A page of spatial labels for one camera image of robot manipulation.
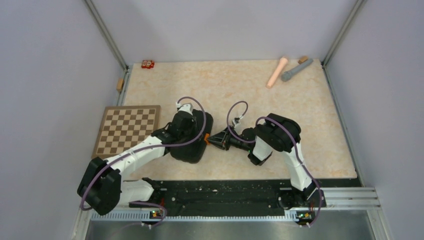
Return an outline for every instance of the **small brown box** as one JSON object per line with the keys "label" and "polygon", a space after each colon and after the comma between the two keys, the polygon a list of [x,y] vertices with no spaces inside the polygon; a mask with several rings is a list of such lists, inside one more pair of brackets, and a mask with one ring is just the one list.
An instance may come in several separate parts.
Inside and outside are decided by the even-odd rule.
{"label": "small brown box", "polygon": [[116,84],[116,90],[118,92],[122,92],[122,89],[124,89],[124,79],[123,78],[120,78],[118,80],[118,83]]}
{"label": "small brown box", "polygon": [[303,64],[304,62],[306,62],[308,60],[308,56],[302,56],[299,61],[297,61],[299,64]]}

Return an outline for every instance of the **white wall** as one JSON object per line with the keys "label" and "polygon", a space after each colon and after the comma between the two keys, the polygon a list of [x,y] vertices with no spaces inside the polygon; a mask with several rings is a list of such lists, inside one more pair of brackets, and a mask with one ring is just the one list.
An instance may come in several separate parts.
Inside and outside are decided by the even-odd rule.
{"label": "white wall", "polygon": [[357,161],[395,239],[422,239],[424,1],[368,1],[329,65]]}
{"label": "white wall", "polygon": [[356,0],[94,0],[125,60],[324,59]]}
{"label": "white wall", "polygon": [[83,1],[1,1],[0,239],[71,236],[120,74]]}

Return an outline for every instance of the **metal frame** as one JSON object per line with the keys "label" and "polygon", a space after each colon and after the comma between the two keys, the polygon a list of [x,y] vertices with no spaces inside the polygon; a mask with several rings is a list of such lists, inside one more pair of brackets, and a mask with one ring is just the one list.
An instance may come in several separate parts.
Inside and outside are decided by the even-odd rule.
{"label": "metal frame", "polygon": [[[96,7],[94,6],[92,0],[83,0],[90,14],[92,15],[100,33],[104,37],[109,49],[111,50],[113,56],[118,61],[121,68],[124,70],[124,87],[123,91],[119,94],[116,105],[122,106],[125,101],[127,94],[127,89],[129,81],[131,78],[132,67],[128,67],[125,63],[125,60],[118,50],[112,36],[110,35],[106,25],[104,24],[100,14],[98,13]],[[352,147],[352,141],[349,137],[348,129],[346,128],[345,120],[343,114],[340,111],[340,105],[337,100],[337,96],[333,91],[333,84],[330,79],[330,76],[327,71],[327,65],[330,63],[335,52],[343,41],[346,33],[350,29],[353,21],[357,17],[359,11],[364,6],[366,0],[357,0],[353,9],[351,10],[348,18],[343,24],[340,32],[332,43],[327,55],[322,61],[322,67],[327,79],[328,87],[332,95],[335,108],[340,119],[340,123],[343,129],[344,136],[349,147],[349,151],[355,164],[355,168],[358,174],[359,179],[363,179],[363,174],[356,164],[356,154]],[[322,208],[323,211],[342,211],[342,210],[364,210],[367,211],[371,228],[374,233],[376,240],[391,240],[391,237],[388,225],[386,223],[385,217],[383,215],[380,201],[378,199],[377,193],[373,187],[323,187],[322,188],[325,194],[325,199],[327,202],[327,207]],[[292,208],[285,216],[269,216],[269,217],[169,217],[165,221],[169,222],[187,222],[187,221],[293,221],[294,216],[292,211],[305,211],[306,208]],[[118,206],[111,213],[105,216],[99,216],[97,213],[90,211],[79,210],[75,226],[73,230],[72,240],[84,240],[88,232],[88,227],[90,221],[147,221],[148,219],[147,212],[142,210],[136,210],[134,208],[129,208],[127,206]]]}

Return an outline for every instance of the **wooden chessboard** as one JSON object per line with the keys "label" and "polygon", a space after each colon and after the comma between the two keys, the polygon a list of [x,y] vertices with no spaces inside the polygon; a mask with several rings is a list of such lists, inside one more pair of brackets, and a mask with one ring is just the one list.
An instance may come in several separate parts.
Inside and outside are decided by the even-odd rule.
{"label": "wooden chessboard", "polygon": [[158,129],[161,106],[108,106],[98,131],[92,158],[115,156],[141,143]]}

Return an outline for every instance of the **cable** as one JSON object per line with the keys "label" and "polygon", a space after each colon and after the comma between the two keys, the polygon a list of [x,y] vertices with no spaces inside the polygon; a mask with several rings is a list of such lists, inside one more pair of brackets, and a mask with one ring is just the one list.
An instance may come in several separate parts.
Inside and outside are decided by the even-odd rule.
{"label": "cable", "polygon": [[[162,222],[164,221],[165,217],[168,214],[168,211],[167,211],[167,209],[165,207],[163,207],[163,206],[161,206],[159,204],[156,204],[156,203],[145,202],[145,201],[132,201],[131,203],[132,204],[137,204],[137,205],[152,206],[152,207],[156,207],[156,208],[159,208],[159,209],[162,209],[163,210],[163,216],[160,218],[160,221],[158,221],[155,224],[151,225],[150,228],[153,228],[153,227],[156,227],[156,226],[162,224]],[[122,231],[122,230],[124,230],[124,229],[126,229],[128,227],[135,226],[135,225],[137,225],[137,226],[138,225],[144,226],[145,224],[140,223],[140,222],[131,222],[131,223],[129,223],[129,224],[127,224],[127,225],[119,228],[118,230],[114,231],[107,239],[111,239],[113,236],[115,236],[120,231]]]}
{"label": "cable", "polygon": [[[177,143],[177,144],[158,144],[158,145],[149,145],[149,146],[144,146],[144,147],[141,147],[141,148],[139,148],[139,149],[135,149],[133,152],[134,153],[138,153],[138,152],[140,152],[140,151],[143,151],[143,150],[146,150],[146,149],[152,149],[152,148],[159,148],[159,147],[165,147],[165,148],[172,148],[172,147],[182,147],[182,146],[186,146],[186,145],[189,145],[189,144],[191,144],[191,143],[193,143],[193,142],[195,142],[202,134],[203,134],[203,131],[205,130],[205,127],[206,127],[206,113],[205,113],[205,109],[203,108],[203,106],[200,104],[200,102],[199,101],[197,101],[196,99],[194,99],[193,97],[191,97],[191,96],[183,96],[182,98],[180,98],[178,101],[177,101],[177,103],[180,103],[181,102],[181,100],[183,100],[183,99],[190,99],[190,100],[193,100],[199,107],[200,107],[200,109],[201,109],[201,111],[202,111],[202,113],[203,113],[203,125],[202,125],[202,127],[201,127],[201,130],[200,130],[200,132],[199,132],[199,134],[195,137],[195,138],[193,138],[193,139],[191,139],[190,141],[188,141],[188,142],[183,142],[183,143]],[[83,211],[88,211],[88,210],[91,210],[92,209],[92,207],[84,207],[84,203],[86,202],[86,199],[87,199],[87,195],[89,194],[89,192],[90,192],[90,190],[91,190],[91,188],[93,187],[93,185],[94,185],[94,183],[97,181],[97,179],[99,179],[100,178],[100,176],[106,171],[106,169],[108,169],[110,166],[112,166],[112,165],[114,165],[115,163],[117,163],[118,161],[122,161],[124,158],[126,158],[126,157],[128,157],[128,156],[130,156],[131,154],[130,153],[127,153],[127,154],[124,154],[124,155],[122,155],[122,156],[120,156],[120,157],[118,157],[117,159],[115,159],[115,160],[113,160],[112,162],[110,162],[110,163],[108,163],[105,167],[103,167],[94,177],[93,177],[93,179],[91,180],[91,182],[90,182],[90,184],[87,186],[87,189],[85,190],[85,192],[84,192],[84,194],[82,195],[82,197],[81,197],[81,203],[79,204],[79,207],[81,208],[81,210],[83,210]]]}
{"label": "cable", "polygon": [[313,183],[316,185],[316,188],[318,189],[318,193],[319,193],[319,204],[318,204],[318,210],[316,211],[316,215],[315,215],[315,218],[312,220],[312,222],[310,222],[309,223],[309,227],[312,227],[312,225],[315,223],[315,221],[318,219],[318,216],[320,215],[320,212],[321,212],[321,207],[323,206],[323,193],[321,192],[321,187],[320,187],[320,185],[318,184],[318,181],[312,176],[312,174],[308,171],[308,169],[306,168],[306,166],[304,165],[304,163],[303,163],[303,161],[300,159],[300,157],[299,157],[299,151],[298,151],[298,146],[296,146],[296,141],[295,141],[295,138],[292,136],[292,134],[290,134],[290,132],[285,128],[285,127],[283,127],[281,124],[279,124],[277,121],[275,121],[274,119],[271,119],[271,118],[269,118],[269,117],[266,117],[266,116],[261,116],[260,118],[258,118],[257,120],[256,120],[256,123],[255,123],[255,126],[256,125],[258,125],[258,122],[260,121],[260,120],[262,120],[262,119],[264,119],[264,120],[268,120],[268,121],[270,121],[271,123],[273,123],[273,124],[275,124],[275,125],[277,125],[278,127],[280,127],[287,135],[288,135],[288,137],[290,138],[290,140],[291,140],[291,142],[293,143],[293,146],[294,146],[294,151],[295,151],[295,153],[296,153],[296,158],[297,158],[297,161],[300,163],[300,165],[303,167],[303,169],[305,170],[305,172],[306,172],[306,174],[310,177],[310,179],[312,179],[312,181],[313,181]]}
{"label": "cable", "polygon": [[248,102],[247,102],[247,101],[243,101],[243,100],[242,100],[242,101],[238,101],[238,102],[234,103],[234,104],[233,104],[233,105],[229,108],[228,113],[227,113],[227,115],[226,115],[226,127],[227,127],[227,129],[228,129],[229,133],[230,133],[230,134],[231,134],[234,138],[236,138],[237,140],[239,140],[239,141],[241,141],[241,142],[243,142],[243,143],[253,144],[254,142],[256,142],[256,140],[255,140],[255,139],[253,139],[252,141],[247,141],[247,140],[244,140],[244,139],[242,139],[242,138],[238,137],[238,136],[237,136],[237,134],[235,134],[235,133],[233,132],[233,130],[231,130],[230,124],[228,123],[228,122],[229,122],[229,120],[230,120],[230,113],[231,113],[231,111],[233,110],[233,108],[234,108],[235,106],[237,106],[238,104],[241,104],[241,103],[246,104],[246,110],[244,110],[244,112],[243,112],[243,114],[240,116],[240,118],[244,117],[244,116],[245,116],[245,114],[247,113],[247,111],[248,111],[248,109],[249,109],[249,104],[248,104]]}

